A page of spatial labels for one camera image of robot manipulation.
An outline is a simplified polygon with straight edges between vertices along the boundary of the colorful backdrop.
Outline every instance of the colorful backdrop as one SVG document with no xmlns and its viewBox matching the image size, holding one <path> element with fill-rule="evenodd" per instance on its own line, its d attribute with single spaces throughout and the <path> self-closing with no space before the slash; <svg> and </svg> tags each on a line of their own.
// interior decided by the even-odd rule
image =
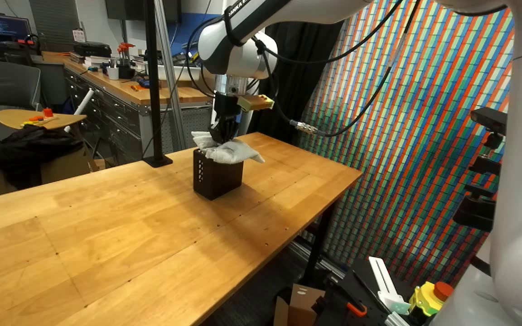
<svg viewBox="0 0 522 326">
<path fill-rule="evenodd" d="M 377 0 L 346 22 L 334 53 L 363 40 L 392 4 Z M 348 123 L 397 54 L 370 112 L 344 136 L 297 143 L 364 172 L 337 210 L 330 257 L 352 264 L 379 255 L 410 283 L 455 283 L 484 241 L 482 232 L 453 223 L 462 188 L 497 190 L 495 177 L 468 170 L 486 136 L 469 112 L 508 110 L 513 16 L 508 9 L 466 18 L 422 0 L 399 51 L 411 9 L 406 0 L 375 38 L 326 67 L 305 121 L 324 130 Z"/>
</svg>

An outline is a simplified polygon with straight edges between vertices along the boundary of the cardboard box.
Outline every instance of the cardboard box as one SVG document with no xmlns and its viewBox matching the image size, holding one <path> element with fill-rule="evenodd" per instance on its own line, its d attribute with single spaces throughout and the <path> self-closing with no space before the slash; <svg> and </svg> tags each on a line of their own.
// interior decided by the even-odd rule
<svg viewBox="0 0 522 326">
<path fill-rule="evenodd" d="M 62 158 L 56 158 L 54 161 L 42 165 L 42 183 L 53 183 L 58 179 L 67 179 L 74 176 L 82 176 L 91 172 L 91 158 L 87 150 L 74 150 L 71 154 L 65 154 Z M 16 188 L 9 185 L 0 172 L 0 194 L 15 192 Z"/>
<path fill-rule="evenodd" d="M 324 297 L 323 290 L 294 284 L 290 302 L 276 301 L 274 326 L 312 326 L 317 319 L 314 304 Z"/>
</svg>

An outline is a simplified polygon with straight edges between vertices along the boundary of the table leg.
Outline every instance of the table leg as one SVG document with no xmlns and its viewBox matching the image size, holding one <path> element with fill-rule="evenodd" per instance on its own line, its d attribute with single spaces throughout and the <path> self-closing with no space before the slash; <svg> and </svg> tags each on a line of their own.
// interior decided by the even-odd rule
<svg viewBox="0 0 522 326">
<path fill-rule="evenodd" d="M 335 212 L 335 206 L 337 206 L 337 201 L 332 203 L 324 212 L 323 216 L 319 217 L 319 225 L 317 225 L 317 230 L 314 234 L 314 245 L 312 245 L 312 252 L 310 252 L 310 259 L 308 259 L 308 264 L 305 266 L 305 273 L 301 277 L 301 284 L 306 284 L 310 279 L 312 279 L 312 273 L 315 270 L 315 264 L 319 261 L 319 255 L 323 252 L 323 246 L 324 246 L 324 241 L 326 241 L 326 235 L 330 232 L 330 226 L 332 226 L 332 221 L 334 221 L 334 212 Z"/>
</svg>

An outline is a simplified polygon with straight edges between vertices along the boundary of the wooden tabletop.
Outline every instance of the wooden tabletop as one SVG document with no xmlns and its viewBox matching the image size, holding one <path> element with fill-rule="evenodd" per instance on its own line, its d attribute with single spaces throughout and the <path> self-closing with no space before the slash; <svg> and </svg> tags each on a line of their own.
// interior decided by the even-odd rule
<svg viewBox="0 0 522 326">
<path fill-rule="evenodd" d="M 24 125 L 34 118 L 34 116 L 44 116 L 42 112 L 36 110 L 25 110 L 25 109 L 2 109 L 0 110 L 0 123 L 9 127 L 9 129 L 24 129 Z M 78 121 L 85 120 L 85 114 L 54 114 L 51 118 L 45 118 L 42 121 L 29 121 L 31 125 L 40 125 L 45 129 L 63 129 L 69 125 L 74 125 Z"/>
<path fill-rule="evenodd" d="M 69 71 L 73 71 L 74 74 L 105 87 L 107 91 L 114 92 L 116 96 L 125 98 L 127 101 L 132 101 L 136 105 L 143 105 L 149 107 L 150 105 L 150 91 L 143 89 L 138 85 L 138 82 L 134 80 L 111 80 L 107 74 L 103 72 L 92 72 L 87 71 L 80 62 L 71 60 L 69 53 L 44 53 L 44 62 L 49 63 L 63 63 Z M 170 92 L 169 92 L 169 83 L 161 83 L 160 87 L 160 101 L 165 105 L 169 105 L 170 101 Z M 183 105 L 190 105 L 190 103 L 205 103 L 208 101 L 208 98 L 199 92 L 198 89 L 194 89 L 190 83 L 179 83 L 178 85 L 178 100 Z"/>
<path fill-rule="evenodd" d="M 263 134 L 243 185 L 192 190 L 192 150 L 0 196 L 0 324 L 198 324 L 361 176 Z"/>
</svg>

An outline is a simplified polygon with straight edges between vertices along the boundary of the workbench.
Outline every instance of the workbench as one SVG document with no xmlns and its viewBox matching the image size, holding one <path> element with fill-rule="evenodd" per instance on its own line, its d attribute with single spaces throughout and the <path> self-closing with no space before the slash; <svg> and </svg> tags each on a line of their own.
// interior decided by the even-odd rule
<svg viewBox="0 0 522 326">
<path fill-rule="evenodd" d="M 192 149 L 0 196 L 0 324 L 199 324 L 361 176 L 241 139 L 266 161 L 214 201 L 192 190 Z"/>
<path fill-rule="evenodd" d="M 74 105 L 80 105 L 92 89 L 80 123 L 83 138 L 111 165 L 123 165 L 152 156 L 150 91 L 136 80 L 111 80 L 100 71 L 87 71 L 69 53 L 44 53 L 45 63 L 65 67 L 65 78 Z M 172 123 L 170 91 L 167 82 L 160 87 L 163 152 L 179 150 L 176 125 Z M 192 87 L 190 82 L 178 82 L 178 98 L 183 116 L 185 143 L 194 145 L 190 130 L 208 130 L 210 98 Z"/>
</svg>

